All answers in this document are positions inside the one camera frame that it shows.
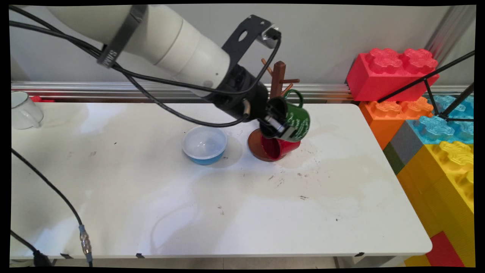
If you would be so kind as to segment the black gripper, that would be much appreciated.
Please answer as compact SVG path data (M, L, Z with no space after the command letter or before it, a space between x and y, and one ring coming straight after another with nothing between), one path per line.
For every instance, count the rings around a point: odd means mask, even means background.
M236 64L218 89L231 93L244 91L249 89L255 81L256 78L251 73L244 67ZM245 122L255 119L263 119L265 117L265 122L267 122L269 126L278 133L283 133L281 135L282 140L288 142L300 141L298 129L295 127L286 128L284 122L280 122L271 115L266 115L268 95L266 86L263 83L258 82L245 94L227 96L212 93L205 97L205 101L214 104L217 108L232 116L234 119L239 119L244 114L243 100L245 99L250 103L250 115L245 119Z

